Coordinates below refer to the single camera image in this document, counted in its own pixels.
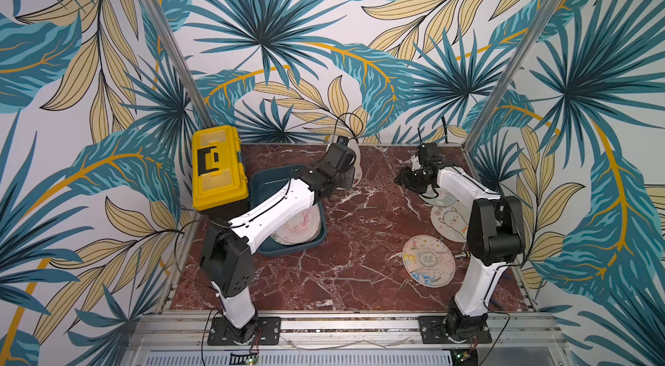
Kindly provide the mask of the floral rose coaster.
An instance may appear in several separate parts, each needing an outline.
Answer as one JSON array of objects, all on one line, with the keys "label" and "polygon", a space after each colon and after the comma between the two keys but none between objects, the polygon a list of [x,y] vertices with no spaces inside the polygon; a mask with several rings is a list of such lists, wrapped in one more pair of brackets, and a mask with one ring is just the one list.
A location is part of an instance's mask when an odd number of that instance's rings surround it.
[{"label": "floral rose coaster", "polygon": [[357,145],[354,145],[352,151],[355,154],[355,158],[353,159],[353,165],[344,172],[339,174],[337,187],[336,187],[337,190],[352,189],[353,187],[355,187],[357,184],[360,183],[360,180],[362,178],[362,168],[360,166],[361,163],[360,148]]}]

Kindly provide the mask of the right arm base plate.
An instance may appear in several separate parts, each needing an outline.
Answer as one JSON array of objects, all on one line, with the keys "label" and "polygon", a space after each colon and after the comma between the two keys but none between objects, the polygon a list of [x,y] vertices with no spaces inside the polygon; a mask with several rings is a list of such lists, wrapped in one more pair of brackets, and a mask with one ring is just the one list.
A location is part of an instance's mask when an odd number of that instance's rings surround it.
[{"label": "right arm base plate", "polygon": [[455,312],[446,316],[420,316],[418,329],[425,345],[436,343],[491,343],[488,314],[459,317]]}]

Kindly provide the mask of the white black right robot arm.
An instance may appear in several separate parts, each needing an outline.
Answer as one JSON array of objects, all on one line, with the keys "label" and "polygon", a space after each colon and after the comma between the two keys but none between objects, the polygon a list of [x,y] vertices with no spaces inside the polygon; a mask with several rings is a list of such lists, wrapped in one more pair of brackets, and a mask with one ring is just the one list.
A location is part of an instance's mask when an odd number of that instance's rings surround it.
[{"label": "white black right robot arm", "polygon": [[526,247],[521,201],[502,196],[462,168],[445,163],[435,143],[420,144],[417,158],[417,168],[400,170],[396,184],[418,194],[426,193],[429,187],[445,189],[470,209],[467,272],[443,324],[435,331],[455,343],[473,338],[489,343],[491,297],[502,274]]}]

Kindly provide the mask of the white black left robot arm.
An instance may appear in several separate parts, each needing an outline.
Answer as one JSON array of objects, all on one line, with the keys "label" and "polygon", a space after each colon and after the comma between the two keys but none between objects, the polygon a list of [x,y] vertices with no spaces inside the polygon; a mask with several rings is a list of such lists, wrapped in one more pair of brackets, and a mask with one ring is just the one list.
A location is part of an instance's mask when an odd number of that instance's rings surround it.
[{"label": "white black left robot arm", "polygon": [[255,274],[253,255],[289,219],[316,207],[336,189],[351,188],[355,159],[349,137],[340,136],[321,159],[295,169],[285,186],[264,202],[207,228],[200,267],[218,294],[223,317],[237,340],[247,341],[258,321],[249,291]]}]

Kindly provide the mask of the pink unicorn ring coaster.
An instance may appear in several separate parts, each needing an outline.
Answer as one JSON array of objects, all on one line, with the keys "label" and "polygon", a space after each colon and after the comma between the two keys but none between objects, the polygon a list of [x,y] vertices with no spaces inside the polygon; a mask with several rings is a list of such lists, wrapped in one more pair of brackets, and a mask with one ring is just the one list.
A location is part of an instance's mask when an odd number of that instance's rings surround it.
[{"label": "pink unicorn ring coaster", "polygon": [[318,207],[311,207],[290,218],[270,237],[281,245],[300,245],[313,241],[318,236],[320,227],[320,210]]}]

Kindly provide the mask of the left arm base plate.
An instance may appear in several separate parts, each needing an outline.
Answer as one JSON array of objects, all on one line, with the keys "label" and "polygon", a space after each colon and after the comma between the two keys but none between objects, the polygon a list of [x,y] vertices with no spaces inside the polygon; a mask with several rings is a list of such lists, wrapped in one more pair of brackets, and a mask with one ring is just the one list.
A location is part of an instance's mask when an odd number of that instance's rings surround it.
[{"label": "left arm base plate", "polygon": [[281,328],[280,317],[254,316],[242,328],[236,328],[224,317],[215,318],[211,321],[207,345],[230,346],[254,343],[259,346],[275,346],[279,344]]}]

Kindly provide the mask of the teal plastic storage box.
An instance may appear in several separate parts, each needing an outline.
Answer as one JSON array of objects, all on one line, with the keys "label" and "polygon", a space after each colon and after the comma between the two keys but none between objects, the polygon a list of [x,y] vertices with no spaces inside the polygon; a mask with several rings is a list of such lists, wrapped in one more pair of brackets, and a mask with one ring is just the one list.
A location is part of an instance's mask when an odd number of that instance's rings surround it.
[{"label": "teal plastic storage box", "polygon": [[[292,178],[292,173],[296,168],[299,168],[299,165],[289,165],[262,170],[254,174],[253,177],[251,177],[249,184],[250,207],[254,208],[258,206],[285,187],[287,182]],[[313,207],[318,207],[321,215],[320,232],[313,241],[300,245],[285,246],[275,242],[271,237],[268,237],[258,248],[258,253],[267,257],[278,257],[320,246],[327,236],[327,221],[324,214],[323,203],[318,203]]]}]

